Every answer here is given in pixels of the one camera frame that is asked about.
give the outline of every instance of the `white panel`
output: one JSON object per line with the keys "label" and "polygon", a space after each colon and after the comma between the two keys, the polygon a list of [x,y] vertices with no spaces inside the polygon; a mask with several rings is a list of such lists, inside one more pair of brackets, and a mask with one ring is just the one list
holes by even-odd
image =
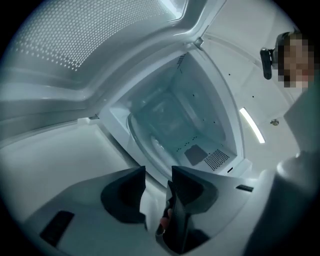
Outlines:
{"label": "white panel", "polygon": [[16,220],[75,183],[137,165],[97,124],[86,123],[31,134],[0,150],[2,195]]}
{"label": "white panel", "polygon": [[236,95],[250,75],[253,63],[234,50],[211,41],[210,36],[204,41],[203,48],[218,66],[232,94]]}
{"label": "white panel", "polygon": [[186,0],[45,1],[13,42],[13,50],[77,71],[105,40],[134,23],[179,19]]}
{"label": "white panel", "polygon": [[[250,91],[241,92],[235,98],[238,109],[245,108],[256,125],[259,125],[267,120],[267,115],[258,106],[257,101],[251,96]],[[248,126],[247,121],[244,117],[241,117],[244,127]]]}
{"label": "white panel", "polygon": [[246,157],[252,162],[254,177],[259,176],[265,169],[273,169],[277,164],[294,157],[300,150],[287,122],[283,117],[278,118],[279,125],[270,122],[260,124],[265,143],[260,144],[250,127],[243,129],[244,149]]}
{"label": "white panel", "polygon": [[256,107],[261,109],[267,117],[289,109],[278,87],[271,80],[264,79],[258,68],[254,69],[241,93],[251,97]]}
{"label": "white panel", "polygon": [[277,7],[266,0],[228,0],[207,32],[259,58],[276,10]]}

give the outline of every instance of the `open lid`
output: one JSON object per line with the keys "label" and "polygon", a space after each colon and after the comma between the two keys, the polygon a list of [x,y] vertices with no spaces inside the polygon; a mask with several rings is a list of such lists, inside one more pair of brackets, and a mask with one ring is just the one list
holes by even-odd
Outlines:
{"label": "open lid", "polygon": [[43,2],[2,61],[0,121],[28,115],[41,127],[93,116],[125,72],[168,45],[195,42],[224,2]]}

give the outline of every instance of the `person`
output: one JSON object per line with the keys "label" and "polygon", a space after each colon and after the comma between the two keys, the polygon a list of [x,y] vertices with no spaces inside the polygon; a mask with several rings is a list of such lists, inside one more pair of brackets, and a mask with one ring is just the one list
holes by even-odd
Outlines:
{"label": "person", "polygon": [[319,71],[314,44],[299,31],[287,32],[277,38],[277,69],[284,87],[308,88]]}
{"label": "person", "polygon": [[278,70],[278,79],[285,88],[308,88],[319,80],[318,52],[300,31],[278,35],[274,49],[263,47],[260,56],[264,77],[269,80],[272,68]]}

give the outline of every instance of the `curved white surface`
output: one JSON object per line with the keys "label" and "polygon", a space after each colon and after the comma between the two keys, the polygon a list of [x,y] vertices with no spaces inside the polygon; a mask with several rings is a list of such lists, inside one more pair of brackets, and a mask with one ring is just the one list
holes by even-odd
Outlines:
{"label": "curved white surface", "polygon": [[[48,1],[16,33],[0,66],[0,120],[64,112],[70,121],[92,108],[96,114],[141,61],[201,36],[225,0],[84,2],[86,8]],[[58,12],[51,16],[53,9]]]}
{"label": "curved white surface", "polygon": [[[299,152],[283,115],[302,89],[284,88],[277,70],[271,80],[264,79],[259,55],[262,47],[273,48],[277,36],[294,27],[274,2],[228,0],[204,36],[203,48],[228,83],[238,109],[247,109],[265,139],[260,144],[241,117],[245,155],[253,163],[255,177]],[[272,119],[279,125],[271,125]]]}
{"label": "curved white surface", "polygon": [[[99,126],[99,120],[84,118],[2,144],[1,192],[14,219],[25,221],[73,184],[138,165]],[[163,211],[165,188],[149,177],[146,188],[141,207],[153,229]]]}

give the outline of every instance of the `light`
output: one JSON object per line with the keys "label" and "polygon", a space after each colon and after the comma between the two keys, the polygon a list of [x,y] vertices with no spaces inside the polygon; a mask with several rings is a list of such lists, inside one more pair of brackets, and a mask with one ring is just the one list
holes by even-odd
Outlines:
{"label": "light", "polygon": [[251,116],[248,114],[246,109],[243,107],[240,109],[240,113],[243,115],[243,117],[246,119],[248,124],[251,126],[255,136],[258,138],[260,143],[265,143],[265,139],[262,136],[261,132],[259,131],[256,123],[252,120]]}

